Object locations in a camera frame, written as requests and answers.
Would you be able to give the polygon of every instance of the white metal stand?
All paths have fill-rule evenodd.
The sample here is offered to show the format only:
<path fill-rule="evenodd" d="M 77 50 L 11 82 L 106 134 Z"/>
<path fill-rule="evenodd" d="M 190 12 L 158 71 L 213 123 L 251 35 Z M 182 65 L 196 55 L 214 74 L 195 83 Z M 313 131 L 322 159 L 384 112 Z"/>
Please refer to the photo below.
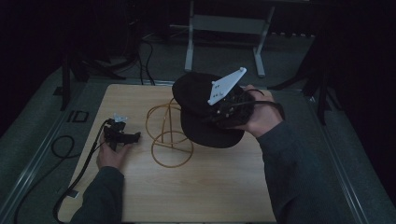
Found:
<path fill-rule="evenodd" d="M 257 67 L 257 74 L 259 77 L 264 77 L 264 66 L 262 65 L 262 46 L 265 37 L 268 34 L 268 28 L 271 19 L 274 15 L 275 7 L 271 7 L 267 16 L 267 20 L 231 18 L 231 17 L 217 17 L 206 15 L 194 15 L 194 1 L 191 0 L 190 4 L 190 26 L 189 26 L 189 45 L 187 46 L 186 63 L 184 66 L 185 71 L 190 72 L 192 69 L 192 56 L 194 53 L 193 44 L 193 31 L 194 30 L 207 30 L 230 32 L 250 35 L 260 35 L 259 45 L 253 48 L 254 59 Z"/>

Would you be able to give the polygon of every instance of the baseball cap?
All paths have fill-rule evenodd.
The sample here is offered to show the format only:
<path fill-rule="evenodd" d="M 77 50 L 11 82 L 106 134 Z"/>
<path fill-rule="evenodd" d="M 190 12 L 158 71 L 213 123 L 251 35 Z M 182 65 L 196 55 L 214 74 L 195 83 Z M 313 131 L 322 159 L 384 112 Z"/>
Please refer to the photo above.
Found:
<path fill-rule="evenodd" d="M 245 131 L 222 129 L 211 122 L 210 114 L 215 105 L 207 101 L 212 90 L 212 81 L 221 77 L 190 72 L 178 78 L 172 86 L 175 100 L 181 107 L 180 123 L 183 133 L 194 143 L 205 147 L 226 148 L 236 145 Z M 234 91 L 243 91 L 235 85 Z"/>

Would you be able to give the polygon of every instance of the wooden board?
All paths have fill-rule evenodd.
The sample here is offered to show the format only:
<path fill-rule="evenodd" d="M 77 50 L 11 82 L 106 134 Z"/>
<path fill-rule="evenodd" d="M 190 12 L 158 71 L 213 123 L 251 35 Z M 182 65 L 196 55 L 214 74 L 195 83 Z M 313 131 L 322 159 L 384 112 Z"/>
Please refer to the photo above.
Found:
<path fill-rule="evenodd" d="M 117 113 L 128 117 L 125 133 L 142 133 L 122 168 L 125 175 L 123 221 L 275 221 L 264 178 L 262 152 L 256 139 L 248 133 L 230 148 L 193 144 L 191 159 L 177 168 L 165 168 L 155 162 L 151 156 L 153 139 L 146 130 L 147 113 L 172 98 L 171 87 L 110 85 L 72 181 L 80 172 L 101 124 Z M 148 130 L 152 135 L 161 133 L 163 115 L 164 109 L 158 109 L 150 116 Z M 181 131 L 177 110 L 172 110 L 172 125 L 174 131 Z M 169 148 L 159 148 L 155 155 L 163 161 L 166 158 L 175 160 L 172 164 L 182 161 L 178 156 L 169 156 L 173 154 L 177 153 Z M 85 175 L 75 187 L 79 191 L 78 197 L 64 200 L 60 220 L 69 221 L 81 207 L 82 194 L 98 172 L 96 156 L 93 155 Z"/>

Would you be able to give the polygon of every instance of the cap brim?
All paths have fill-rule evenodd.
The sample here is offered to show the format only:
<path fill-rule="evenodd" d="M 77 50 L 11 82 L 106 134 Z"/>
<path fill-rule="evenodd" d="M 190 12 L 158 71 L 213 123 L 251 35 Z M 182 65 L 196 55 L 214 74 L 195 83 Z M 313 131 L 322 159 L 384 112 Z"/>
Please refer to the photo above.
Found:
<path fill-rule="evenodd" d="M 226 148 L 235 146 L 244 136 L 243 130 L 221 129 L 214 123 L 202 122 L 202 118 L 181 109 L 181 128 L 194 143 L 205 147 Z"/>

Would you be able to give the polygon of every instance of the gold wire frame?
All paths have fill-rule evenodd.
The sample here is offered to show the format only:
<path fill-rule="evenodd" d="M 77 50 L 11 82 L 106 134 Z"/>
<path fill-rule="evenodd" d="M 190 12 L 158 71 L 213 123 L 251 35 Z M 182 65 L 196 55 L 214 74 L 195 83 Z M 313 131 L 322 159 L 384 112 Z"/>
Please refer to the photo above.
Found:
<path fill-rule="evenodd" d="M 177 168 L 177 167 L 179 167 L 179 166 L 182 166 L 182 165 L 186 164 L 187 161 L 189 161 L 189 160 L 191 159 L 192 154 L 193 154 L 193 152 L 194 152 L 194 145 L 193 145 L 192 141 L 191 141 L 189 138 L 185 137 L 185 138 L 183 138 L 183 139 L 181 139 L 181 140 L 179 140 L 179 141 L 174 141 L 174 133 L 180 133 L 180 134 L 186 136 L 183 132 L 174 130 L 174 127 L 173 127 L 173 125 L 172 125 L 172 109 L 175 109 L 175 110 L 180 111 L 180 106 L 178 105 L 178 103 L 174 102 L 174 100 L 175 100 L 175 99 L 172 98 L 172 100 L 170 100 L 168 104 L 165 104 L 165 105 L 156 105 L 156 106 L 152 107 L 152 108 L 148 111 L 147 117 L 146 117 L 146 131 L 147 131 L 148 135 L 153 139 L 153 142 L 152 142 L 152 144 L 151 144 L 151 156 L 152 156 L 152 158 L 153 158 L 158 164 L 160 164 L 161 166 L 166 167 L 166 168 Z M 164 113 L 164 115 L 163 115 L 163 122 L 162 122 L 161 133 L 160 133 L 158 136 L 154 136 L 154 135 L 149 131 L 149 118 L 150 118 L 150 116 L 152 115 L 152 113 L 153 113 L 155 110 L 159 109 L 159 108 L 166 108 L 166 109 L 165 109 L 165 113 Z M 169 119 L 169 131 L 166 131 L 166 130 L 165 130 L 165 126 L 166 126 L 166 121 L 167 121 L 168 119 Z M 170 142 L 165 142 L 165 141 L 164 141 L 164 136 L 165 136 L 166 134 L 168 134 L 168 133 L 170 133 L 170 136 L 171 136 Z M 190 150 L 185 149 L 185 148 L 179 148 L 179 147 L 177 147 L 177 144 L 182 143 L 182 142 L 184 142 L 184 141 L 186 141 L 186 140 L 190 141 L 190 144 L 191 144 Z M 154 153 L 154 147 L 155 147 L 155 146 L 168 147 L 168 148 L 172 148 L 172 149 L 175 149 L 175 150 L 178 150 L 178 151 L 190 153 L 190 156 L 189 156 L 186 160 L 184 160 L 182 163 L 180 163 L 180 164 L 177 164 L 177 165 L 166 165 L 166 164 L 163 164 L 162 162 L 160 162 L 160 161 L 155 157 L 155 153 Z"/>

